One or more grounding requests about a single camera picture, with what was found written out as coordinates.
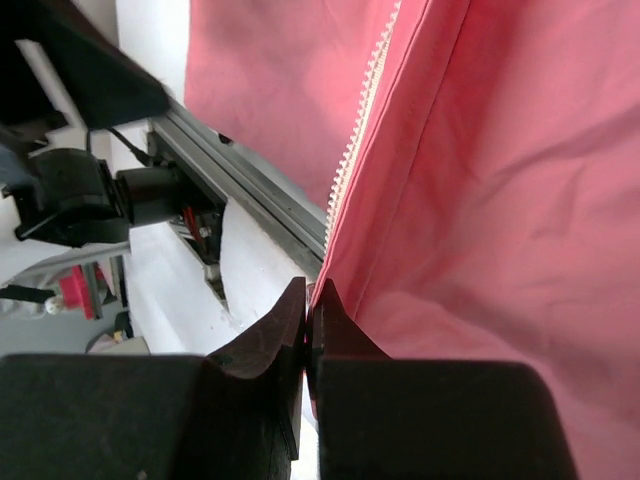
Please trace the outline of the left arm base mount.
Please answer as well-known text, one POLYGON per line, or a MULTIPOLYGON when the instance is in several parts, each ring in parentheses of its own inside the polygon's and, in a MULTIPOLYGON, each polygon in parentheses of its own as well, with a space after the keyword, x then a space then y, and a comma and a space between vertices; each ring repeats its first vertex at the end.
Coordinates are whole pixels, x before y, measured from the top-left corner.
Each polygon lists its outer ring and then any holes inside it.
POLYGON ((157 132, 147 134, 146 150, 115 129, 110 133, 142 164, 115 174, 131 226, 168 222, 204 264, 217 265, 226 206, 223 198, 189 174, 184 161, 157 132))

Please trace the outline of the pink gradient hooded jacket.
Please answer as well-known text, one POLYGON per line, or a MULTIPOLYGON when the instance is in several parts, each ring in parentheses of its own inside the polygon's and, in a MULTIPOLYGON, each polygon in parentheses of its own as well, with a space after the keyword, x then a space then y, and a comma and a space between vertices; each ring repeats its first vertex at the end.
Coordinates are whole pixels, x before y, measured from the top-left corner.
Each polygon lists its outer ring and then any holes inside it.
POLYGON ((509 359, 583 479, 639 475, 639 5, 195 1, 187 108, 329 207, 387 353, 509 359))

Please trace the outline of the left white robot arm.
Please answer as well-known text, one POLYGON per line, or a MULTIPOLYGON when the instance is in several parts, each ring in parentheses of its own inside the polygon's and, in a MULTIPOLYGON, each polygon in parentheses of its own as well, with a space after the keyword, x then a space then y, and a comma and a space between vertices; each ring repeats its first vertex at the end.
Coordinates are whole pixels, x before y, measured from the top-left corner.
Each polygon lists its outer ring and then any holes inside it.
POLYGON ((120 243, 130 229, 180 213, 176 174, 164 167, 111 174, 89 148, 48 149, 48 134, 68 126, 18 44, 38 44, 87 132, 168 112, 162 85, 119 51, 70 1, 1 4, 1 185, 14 202, 20 241, 79 248, 120 243))

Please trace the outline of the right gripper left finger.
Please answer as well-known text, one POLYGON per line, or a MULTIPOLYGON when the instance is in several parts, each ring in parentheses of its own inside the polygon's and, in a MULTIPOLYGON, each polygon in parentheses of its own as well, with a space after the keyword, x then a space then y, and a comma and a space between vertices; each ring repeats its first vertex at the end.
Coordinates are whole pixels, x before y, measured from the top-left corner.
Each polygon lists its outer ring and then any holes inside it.
POLYGON ((11 355, 5 479, 286 479, 300 450, 306 283, 206 356, 11 355))

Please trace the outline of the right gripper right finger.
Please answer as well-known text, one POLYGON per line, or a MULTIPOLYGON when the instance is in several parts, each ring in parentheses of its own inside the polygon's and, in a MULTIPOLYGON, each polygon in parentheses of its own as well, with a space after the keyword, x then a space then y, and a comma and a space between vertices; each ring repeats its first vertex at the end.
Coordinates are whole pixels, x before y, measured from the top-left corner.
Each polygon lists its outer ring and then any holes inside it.
POLYGON ((508 361, 385 354, 326 282, 309 317, 308 379, 324 479, 574 479, 551 393, 508 361))

